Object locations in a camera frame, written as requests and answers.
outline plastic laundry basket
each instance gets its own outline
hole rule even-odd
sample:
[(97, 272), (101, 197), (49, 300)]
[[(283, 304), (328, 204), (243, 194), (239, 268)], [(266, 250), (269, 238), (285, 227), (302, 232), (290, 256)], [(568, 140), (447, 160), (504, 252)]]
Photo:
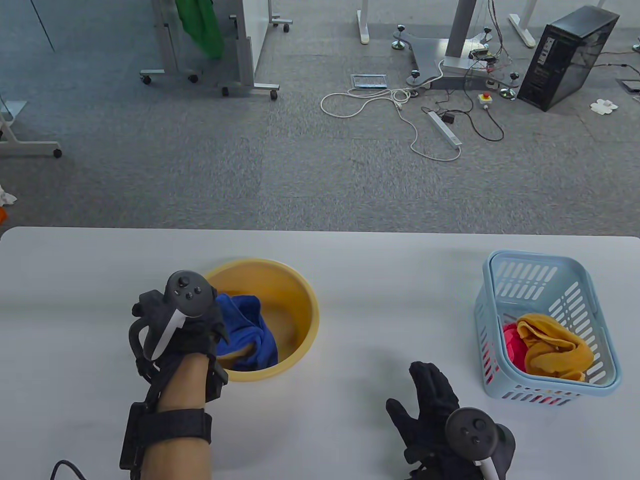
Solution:
[[(575, 260), (501, 250), (483, 267), (474, 314), (483, 385), (493, 398), (566, 405), (580, 395), (607, 396), (622, 377), (589, 273)], [(529, 375), (508, 357), (503, 326), (524, 314), (549, 315), (587, 342), (595, 354), (586, 381)]]

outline red cloth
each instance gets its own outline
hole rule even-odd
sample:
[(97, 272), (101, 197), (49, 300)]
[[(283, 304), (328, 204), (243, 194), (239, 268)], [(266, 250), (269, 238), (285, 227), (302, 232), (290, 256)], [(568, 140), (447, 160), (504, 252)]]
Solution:
[(504, 327), (504, 342), (507, 346), (507, 354), (509, 354), (511, 363), (521, 371), (526, 372), (524, 358), (528, 349), (525, 342), (520, 338), (517, 327), (517, 323), (511, 323)]

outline floor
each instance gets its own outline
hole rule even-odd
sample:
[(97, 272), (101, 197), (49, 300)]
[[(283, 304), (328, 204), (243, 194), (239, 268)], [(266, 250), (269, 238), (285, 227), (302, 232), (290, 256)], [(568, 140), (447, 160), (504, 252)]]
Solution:
[[(390, 48), (397, 23), (419, 36), (446, 36), (451, 25), (447, 1), (381, 3), (371, 2), (372, 40), (363, 46), (357, 0), (275, 0), (294, 25), (288, 34), (270, 29), (264, 44), (258, 80), (282, 87), (271, 102), (223, 99), (206, 77), (142, 85), (138, 70), (159, 67), (148, 1), (37, 1), (55, 53), (28, 2), (3, 2), (0, 93), (29, 101), (15, 124), (22, 139), (58, 140), (64, 156), (0, 159), (0, 184), (19, 199), (0, 234), (17, 225), (640, 234), (640, 104), (615, 81), (633, 71), (597, 68), (548, 113), (498, 99), (500, 143), (457, 118), (463, 154), (447, 164), (409, 151), (413, 131), (388, 104), (352, 120), (322, 114), (320, 98), (345, 90), (352, 73), (404, 85), (410, 52)], [(498, 3), (510, 68), (524, 75), (532, 51), (505, 20), (522, 2)], [(534, 35), (584, 1), (556, 3), (539, 2)], [(640, 34), (634, 3), (608, 2), (623, 16), (606, 50), (630, 51)], [(489, 22), (479, 7), (471, 33)], [(602, 60), (640, 67), (632, 52)], [(420, 147), (437, 156), (452, 150), (420, 107), (444, 98), (427, 92), (404, 110)], [(597, 98), (620, 108), (596, 115), (589, 105)], [(455, 93), (450, 105), (465, 101)], [(482, 111), (473, 115), (485, 135), (496, 135)]]

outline yellow bowl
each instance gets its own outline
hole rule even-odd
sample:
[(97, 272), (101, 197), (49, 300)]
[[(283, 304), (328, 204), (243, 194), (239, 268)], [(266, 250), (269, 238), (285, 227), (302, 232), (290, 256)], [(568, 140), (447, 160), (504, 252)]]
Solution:
[(278, 363), (255, 372), (231, 367), (247, 352), (218, 357), (230, 381), (257, 381), (280, 374), (305, 356), (316, 339), (319, 309), (316, 294), (293, 268), (273, 260), (243, 259), (222, 265), (206, 275), (218, 293), (255, 295), (278, 346)]

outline hand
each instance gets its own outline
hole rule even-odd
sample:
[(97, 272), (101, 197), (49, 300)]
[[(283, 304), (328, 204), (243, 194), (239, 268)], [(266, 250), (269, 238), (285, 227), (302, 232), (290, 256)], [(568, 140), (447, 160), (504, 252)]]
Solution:
[(414, 362), (409, 368), (418, 395), (418, 419), (409, 416), (402, 404), (390, 398), (387, 412), (406, 445), (404, 458), (420, 462), (412, 475), (442, 480), (482, 480), (480, 470), (453, 453), (445, 437), (450, 414), (460, 407), (449, 380), (433, 364)]

